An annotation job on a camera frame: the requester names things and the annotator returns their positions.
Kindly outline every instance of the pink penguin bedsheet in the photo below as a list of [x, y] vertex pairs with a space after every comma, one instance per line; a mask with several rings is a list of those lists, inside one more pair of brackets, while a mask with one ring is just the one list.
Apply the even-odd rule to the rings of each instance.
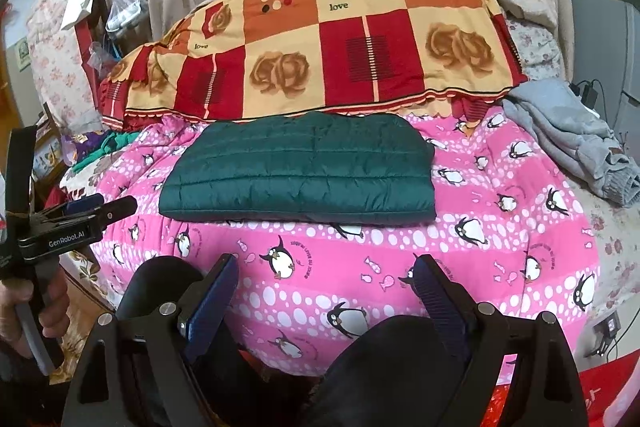
[[[535, 141], [500, 108], [468, 137], [454, 118], [406, 119], [436, 148], [435, 222], [408, 228], [308, 223], [182, 223], [158, 214], [162, 183], [204, 124], [164, 117], [147, 127], [106, 172], [107, 201], [138, 200], [94, 253], [114, 289], [140, 264], [184, 258], [203, 271], [220, 254], [238, 258], [240, 280], [226, 314], [236, 340], [271, 367], [324, 374], [358, 336], [387, 317], [424, 315], [412, 266], [430, 253], [476, 301], [503, 314], [554, 312], [570, 346], [586, 321], [600, 274], [580, 202]], [[500, 380], [511, 380], [505, 360]]]

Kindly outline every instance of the bed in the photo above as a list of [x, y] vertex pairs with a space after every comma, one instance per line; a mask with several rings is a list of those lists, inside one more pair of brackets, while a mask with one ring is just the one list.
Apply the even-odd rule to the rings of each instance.
[[[558, 16], [558, 12], [562, 13], [562, 0], [498, 1], [503, 9], [510, 10], [507, 28], [525, 74], [532, 79], [569, 76], [567, 64], [571, 63], [571, 50], [566, 37], [572, 32], [572, 24], [566, 17]], [[340, 232], [330, 225], [302, 223], [194, 225], [169, 220], [158, 213], [162, 182], [206, 124], [165, 115], [156, 116], [120, 154], [105, 156], [78, 174], [69, 174], [63, 179], [61, 187], [74, 197], [95, 191], [108, 200], [133, 194], [139, 203], [136, 216], [123, 225], [111, 227], [104, 240], [95, 245], [99, 266], [77, 253], [71, 254], [66, 262], [75, 267], [78, 278], [87, 287], [117, 307], [132, 272], [146, 259], [180, 255], [207, 269], [213, 258], [206, 253], [204, 245], [215, 245], [220, 253], [232, 252], [241, 260], [242, 267], [241, 284], [228, 314], [236, 338], [272, 367], [314, 376], [321, 375], [350, 341], [345, 335], [335, 333], [335, 328], [327, 323], [327, 313], [340, 303], [365, 310], [369, 325], [392, 314], [424, 312], [407, 288], [414, 253], [436, 254], [450, 276], [465, 283], [471, 295], [493, 302], [504, 313], [524, 317], [543, 309], [557, 313], [572, 346], [585, 325], [603, 318], [640, 289], [640, 278], [634, 272], [636, 240], [629, 232], [640, 225], [638, 212], [613, 208], [576, 181], [566, 178], [530, 137], [502, 118], [498, 108], [492, 108], [482, 117], [471, 137], [456, 130], [459, 120], [454, 116], [434, 118], [417, 111], [405, 111], [403, 115], [423, 137], [444, 147], [436, 150], [436, 201], [438, 190], [450, 190], [452, 181], [456, 183], [438, 171], [451, 170], [450, 162], [468, 163], [469, 156], [474, 157], [467, 166], [469, 179], [474, 181], [464, 180], [466, 203], [486, 207], [481, 219], [482, 235], [476, 237], [475, 244], [450, 234], [452, 226], [455, 228], [470, 216], [464, 214], [466, 210], [446, 206], [438, 210], [442, 216], [438, 218], [440, 221], [418, 229], [342, 227]], [[498, 128], [491, 123], [496, 121], [501, 122]], [[475, 156], [483, 156], [484, 140], [486, 143], [496, 140], [496, 150], [504, 150], [507, 142], [525, 144], [532, 152], [528, 161], [532, 164], [530, 168], [539, 173], [533, 178], [539, 179], [540, 187], [531, 186], [531, 176], [514, 174], [501, 166], [495, 167], [498, 177], [481, 172]], [[508, 179], [510, 172], [515, 176], [508, 185], [510, 193], [498, 193], [494, 180], [500, 183], [500, 176]], [[471, 185], [482, 190], [471, 190]], [[550, 193], [553, 196], [556, 191], [558, 195], [555, 200], [552, 197], [552, 201], [562, 212], [545, 206]], [[509, 210], [510, 200], [503, 201], [503, 197], [514, 194], [529, 205], [518, 208], [517, 221], [506, 219], [503, 211], [506, 208], [513, 214], [513, 210]], [[556, 230], [556, 227], [567, 229], [559, 232], [564, 229]], [[573, 238], [575, 244], [569, 247], [563, 237]], [[358, 286], [350, 282], [349, 289], [307, 288], [305, 294], [287, 282], [268, 279], [260, 255], [280, 241], [298, 252], [297, 268], [303, 273], [312, 267], [310, 259], [318, 258], [316, 250], [331, 252], [333, 245], [339, 245], [341, 249], [357, 252], [355, 255], [362, 259], [350, 272], [360, 277], [357, 284], [374, 290], [360, 292]], [[456, 259], [471, 248], [469, 245], [479, 247], [484, 255], [478, 269], [486, 283], [480, 283], [474, 273]], [[402, 254], [403, 260], [389, 261], [393, 258], [391, 253]], [[576, 305], [574, 292], [588, 279], [591, 283], [597, 281], [598, 285], [591, 305], [581, 307]], [[296, 354], [301, 353], [300, 357], [291, 357], [280, 349], [287, 340], [296, 345]], [[501, 382], [510, 380], [512, 368], [505, 364]]]

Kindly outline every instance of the green puffer garment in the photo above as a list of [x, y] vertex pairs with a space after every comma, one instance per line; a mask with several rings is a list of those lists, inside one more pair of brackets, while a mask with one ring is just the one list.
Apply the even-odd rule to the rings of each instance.
[[160, 214], [180, 221], [413, 225], [435, 218], [433, 146], [394, 114], [217, 122], [178, 160]]

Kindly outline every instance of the cable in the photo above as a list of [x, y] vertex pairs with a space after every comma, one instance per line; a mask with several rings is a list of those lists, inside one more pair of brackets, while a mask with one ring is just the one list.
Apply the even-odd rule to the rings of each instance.
[[638, 318], [638, 314], [640, 314], [640, 308], [638, 308], [638, 311], [634, 315], [634, 318], [631, 319], [631, 322], [626, 327], [626, 330], [622, 333], [622, 335], [620, 335], [618, 338], [616, 338], [616, 341], [613, 343], [613, 346], [609, 347], [609, 350], [607, 351], [607, 363], [609, 363], [609, 353], [611, 353], [611, 351], [613, 350], [614, 347], [616, 348], [616, 358], [618, 357], [618, 343], [619, 343], [619, 341], [622, 340], [622, 337], [624, 337], [626, 335], [626, 332], [631, 328], [631, 326], [633, 325], [633, 323], [636, 320], [636, 318]]
[[602, 93], [602, 107], [604, 108], [604, 121], [609, 123], [609, 117], [607, 116], [607, 100], [604, 98], [604, 86], [602, 85], [602, 82], [599, 81], [599, 79], [594, 78], [591, 81], [591, 87], [593, 88], [593, 84], [597, 82], [600, 85], [600, 92]]

